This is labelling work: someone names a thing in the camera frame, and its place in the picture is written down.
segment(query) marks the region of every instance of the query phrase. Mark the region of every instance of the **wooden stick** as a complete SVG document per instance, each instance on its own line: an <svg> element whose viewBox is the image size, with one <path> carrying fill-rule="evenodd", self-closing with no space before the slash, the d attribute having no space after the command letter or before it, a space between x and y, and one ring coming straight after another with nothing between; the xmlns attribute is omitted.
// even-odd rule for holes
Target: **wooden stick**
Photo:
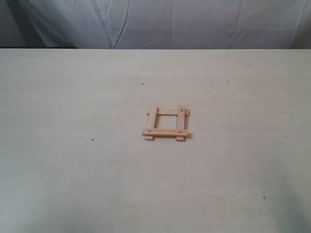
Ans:
<svg viewBox="0 0 311 233"><path fill-rule="evenodd" d="M183 130L185 128L185 112L186 107L184 105L179 106L178 117L177 117L177 129ZM177 141L184 141L184 137L177 137Z"/></svg>
<svg viewBox="0 0 311 233"><path fill-rule="evenodd" d="M179 129L143 129L142 135L146 136L165 136L165 137L177 137L187 136L188 130Z"/></svg>
<svg viewBox="0 0 311 233"><path fill-rule="evenodd" d="M177 116L178 110L176 110L176 109L169 109L169 110L158 109L156 114L159 116ZM186 109L185 116L188 116L188 115L189 115L189 110Z"/></svg>
<svg viewBox="0 0 311 233"><path fill-rule="evenodd" d="M150 113L149 113L148 122L147 122L147 128L148 129L154 129L155 128L156 110L157 110L157 105L150 106ZM145 140L153 140L153 137L152 136L145 136Z"/></svg>

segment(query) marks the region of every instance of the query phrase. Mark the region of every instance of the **white backdrop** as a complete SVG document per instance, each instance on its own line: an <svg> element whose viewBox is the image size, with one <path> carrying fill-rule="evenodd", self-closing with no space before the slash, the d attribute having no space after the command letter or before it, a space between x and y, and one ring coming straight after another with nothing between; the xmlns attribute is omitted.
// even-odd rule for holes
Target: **white backdrop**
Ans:
<svg viewBox="0 0 311 233"><path fill-rule="evenodd" d="M20 3L47 46L281 49L305 48L308 47L305 41L311 39L311 0L20 0Z"/></svg>

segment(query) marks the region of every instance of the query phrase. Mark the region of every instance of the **wooden frame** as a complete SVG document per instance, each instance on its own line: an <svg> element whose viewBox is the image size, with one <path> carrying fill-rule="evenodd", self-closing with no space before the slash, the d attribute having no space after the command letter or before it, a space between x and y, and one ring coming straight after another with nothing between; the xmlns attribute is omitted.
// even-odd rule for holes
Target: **wooden frame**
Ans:
<svg viewBox="0 0 311 233"><path fill-rule="evenodd" d="M185 116L189 115L189 110L184 105L180 105L178 110L158 109L157 105L152 105L147 111L147 128L142 130L142 135L146 140L153 140L154 136L176 137L177 141L184 141L188 136L185 129ZM156 116L177 116L177 129L155 129Z"/></svg>

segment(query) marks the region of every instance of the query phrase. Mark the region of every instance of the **white table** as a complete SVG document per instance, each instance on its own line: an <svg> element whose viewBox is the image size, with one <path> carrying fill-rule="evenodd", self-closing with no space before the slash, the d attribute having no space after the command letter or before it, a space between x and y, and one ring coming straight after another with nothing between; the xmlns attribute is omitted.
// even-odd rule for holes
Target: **white table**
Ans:
<svg viewBox="0 0 311 233"><path fill-rule="evenodd" d="M310 50L0 50L1 232L310 232L310 101Z"/></svg>

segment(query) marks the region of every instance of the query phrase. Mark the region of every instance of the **table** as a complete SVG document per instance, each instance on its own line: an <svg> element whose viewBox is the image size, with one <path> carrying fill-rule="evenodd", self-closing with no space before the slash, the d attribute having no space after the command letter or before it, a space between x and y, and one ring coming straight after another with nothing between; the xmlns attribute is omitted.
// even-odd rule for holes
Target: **table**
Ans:
<svg viewBox="0 0 311 233"><path fill-rule="evenodd" d="M0 50L1 232L310 232L310 61ZM145 141L152 104L185 105L191 137Z"/></svg>

